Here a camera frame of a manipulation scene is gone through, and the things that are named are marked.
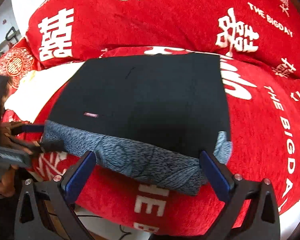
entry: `white sheet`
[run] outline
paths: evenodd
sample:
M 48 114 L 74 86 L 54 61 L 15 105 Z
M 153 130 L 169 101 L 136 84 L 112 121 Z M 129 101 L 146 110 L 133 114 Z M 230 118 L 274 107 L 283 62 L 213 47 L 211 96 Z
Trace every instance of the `white sheet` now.
M 13 110 L 22 121 L 33 123 L 53 94 L 83 63 L 68 63 L 46 70 L 30 71 L 20 80 L 18 90 L 7 99 L 4 108 Z

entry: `metal screw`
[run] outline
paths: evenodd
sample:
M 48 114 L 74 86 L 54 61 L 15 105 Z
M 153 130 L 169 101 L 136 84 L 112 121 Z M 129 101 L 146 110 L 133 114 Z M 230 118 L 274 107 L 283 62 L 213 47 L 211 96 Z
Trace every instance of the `metal screw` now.
M 26 184 L 26 185 L 29 185 L 29 184 L 31 184 L 31 182 L 32 182 L 32 179 L 27 179 L 27 180 L 25 181 L 25 184 Z
M 62 179 L 62 176 L 61 176 L 61 175 L 56 175 L 56 176 L 53 177 L 53 180 L 54 180 L 55 182 L 58 182 L 58 181 L 60 181 L 61 179 Z
M 269 179 L 265 179 L 264 180 L 264 183 L 266 183 L 267 185 L 270 185 L 271 184 L 271 181 Z
M 238 180 L 238 181 L 240 181 L 240 180 L 243 179 L 242 175 L 239 174 L 239 173 L 235 174 L 235 175 L 234 175 L 234 178 L 235 178 L 236 180 Z

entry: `folded clothing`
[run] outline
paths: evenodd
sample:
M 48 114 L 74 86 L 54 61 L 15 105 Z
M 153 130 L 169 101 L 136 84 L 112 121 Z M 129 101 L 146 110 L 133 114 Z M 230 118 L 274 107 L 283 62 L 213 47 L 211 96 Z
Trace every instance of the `folded clothing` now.
M 71 78 L 44 140 L 61 140 L 77 156 L 91 150 L 99 165 L 140 182 L 197 195 L 207 182 L 200 152 L 215 151 L 225 164 L 231 156 L 228 115 L 217 55 L 99 58 Z
M 151 55 L 156 51 L 188 53 L 178 48 L 126 47 L 108 51 L 103 57 Z M 283 214 L 300 200 L 300 79 L 266 73 L 258 66 L 225 56 L 221 56 L 218 67 L 226 90 L 233 143 L 227 167 L 245 179 L 269 178 Z M 48 119 L 64 89 L 52 96 L 35 123 Z M 3 120 L 17 121 L 18 117 L 7 110 Z M 26 140 L 39 140 L 41 136 L 20 135 Z M 54 175 L 64 174 L 78 159 L 66 153 L 45 153 L 33 160 L 33 170 L 44 180 L 51 180 Z M 77 204 L 118 224 L 178 236 L 204 234 L 224 205 L 209 184 L 202 186 L 198 195 L 189 196 L 149 186 L 100 165 L 95 166 Z M 245 204 L 234 227 L 241 225 L 247 208 Z
M 82 156 L 87 150 L 97 155 L 97 164 L 140 182 L 197 195 L 207 183 L 199 159 L 171 152 L 154 145 L 125 138 L 95 134 L 52 121 L 45 123 L 43 141 L 63 141 L 65 151 Z M 231 156 L 231 142 L 220 132 L 215 156 L 226 164 Z

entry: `red cushion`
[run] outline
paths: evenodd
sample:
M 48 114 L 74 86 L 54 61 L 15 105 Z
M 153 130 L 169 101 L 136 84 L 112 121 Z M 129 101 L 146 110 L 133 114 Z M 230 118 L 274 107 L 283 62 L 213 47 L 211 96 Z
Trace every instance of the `red cushion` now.
M 31 70 L 42 70 L 42 65 L 22 38 L 0 58 L 0 75 L 11 77 L 9 95 L 18 89 L 21 78 Z
M 232 8 L 235 20 L 228 15 Z M 226 30 L 226 36 L 224 25 L 234 27 Z M 38 59 L 45 51 L 41 56 L 45 67 L 99 57 L 124 46 L 225 55 L 233 35 L 238 44 L 232 49 L 235 59 L 270 70 L 287 59 L 293 64 L 287 68 L 300 78 L 300 15 L 289 0 L 46 0 L 32 15 L 26 35 Z M 49 42 L 50 36 L 60 38 Z M 225 37 L 228 45 L 222 44 Z M 257 47 L 244 46 L 250 42 Z
M 119 48 L 103 56 L 149 54 L 153 49 L 162 48 Z M 187 53 L 185 50 L 165 51 Z M 300 199 L 300 98 L 295 101 L 290 97 L 293 91 L 300 93 L 300 80 L 275 76 L 257 66 L 226 57 L 220 65 L 225 89 L 229 89 L 227 101 L 234 147 L 227 166 L 246 179 L 271 179 L 280 213 L 283 213 Z M 282 80 L 287 90 L 282 88 Z M 47 118 L 59 93 L 47 103 L 36 122 L 42 123 Z M 40 136 L 27 134 L 25 138 L 39 139 Z M 47 180 L 62 174 L 77 160 L 69 154 L 64 160 L 60 160 L 57 153 L 44 154 L 34 161 L 33 169 Z M 148 230 L 159 228 L 159 234 L 170 235 L 205 233 L 223 206 L 209 185 L 203 186 L 195 197 L 174 191 L 166 196 L 155 189 L 151 189 L 151 194 L 144 192 L 140 185 L 133 179 L 96 166 L 77 203 L 113 222 L 136 228 L 146 225 L 144 229 L 147 226 Z M 144 201 L 154 204 L 150 214 L 146 213 Z M 158 205 L 164 205 L 163 216 L 157 216 Z M 242 222 L 246 208 L 236 226 Z

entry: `red pillow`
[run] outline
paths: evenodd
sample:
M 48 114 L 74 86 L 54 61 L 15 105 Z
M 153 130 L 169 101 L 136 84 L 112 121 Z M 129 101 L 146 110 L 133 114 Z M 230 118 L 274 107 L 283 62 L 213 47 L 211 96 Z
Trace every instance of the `red pillow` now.
M 46 0 L 26 35 L 45 67 L 117 47 L 168 46 L 300 78 L 300 15 L 289 0 Z
M 157 47 L 118 48 L 103 57 L 187 53 Z M 257 66 L 222 57 L 221 75 L 227 93 L 233 153 L 227 164 L 233 173 L 261 181 L 269 178 L 282 214 L 300 199 L 300 80 L 269 74 Z M 284 80 L 286 89 L 280 83 Z M 58 91 L 38 116 L 42 123 L 58 98 Z M 39 139 L 27 134 L 26 139 Z M 45 180 L 78 160 L 60 153 L 43 154 L 33 168 Z M 113 171 L 95 167 L 77 201 L 79 205 L 113 222 L 169 235 L 201 235 L 211 226 L 223 204 L 209 185 L 195 197 L 148 187 Z M 158 212 L 163 208 L 163 215 Z M 235 224 L 242 223 L 247 204 Z
M 11 77 L 9 95 L 18 89 L 20 80 L 31 70 L 42 70 L 42 66 L 22 38 L 0 58 L 0 75 Z

